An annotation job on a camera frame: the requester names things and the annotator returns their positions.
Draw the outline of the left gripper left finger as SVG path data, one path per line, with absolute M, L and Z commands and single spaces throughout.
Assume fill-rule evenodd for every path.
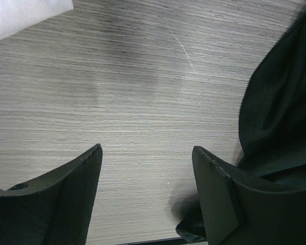
M 103 159 L 100 144 L 0 189 L 0 244 L 85 244 Z

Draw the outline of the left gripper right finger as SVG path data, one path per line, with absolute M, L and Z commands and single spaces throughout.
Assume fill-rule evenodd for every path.
M 208 244 L 306 244 L 306 180 L 279 185 L 200 146 L 192 163 Z

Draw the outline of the black t shirt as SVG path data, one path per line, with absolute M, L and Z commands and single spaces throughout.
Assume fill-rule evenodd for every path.
M 239 114 L 243 157 L 236 167 L 279 185 L 306 180 L 306 7 L 256 68 Z M 207 242 L 201 206 L 176 227 L 188 243 Z

